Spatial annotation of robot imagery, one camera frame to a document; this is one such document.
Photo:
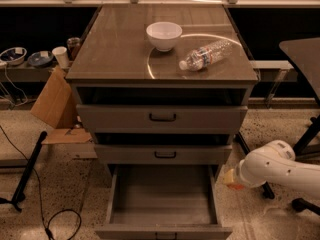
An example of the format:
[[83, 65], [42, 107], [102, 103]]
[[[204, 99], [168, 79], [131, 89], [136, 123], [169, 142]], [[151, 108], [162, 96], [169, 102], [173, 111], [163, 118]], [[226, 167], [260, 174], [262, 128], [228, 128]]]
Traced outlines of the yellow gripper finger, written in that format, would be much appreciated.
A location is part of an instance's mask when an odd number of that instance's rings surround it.
[[237, 183], [237, 181], [236, 181], [236, 177], [234, 174], [234, 170], [233, 169], [228, 170], [223, 176], [223, 184], [224, 185], [234, 185], [236, 183]]

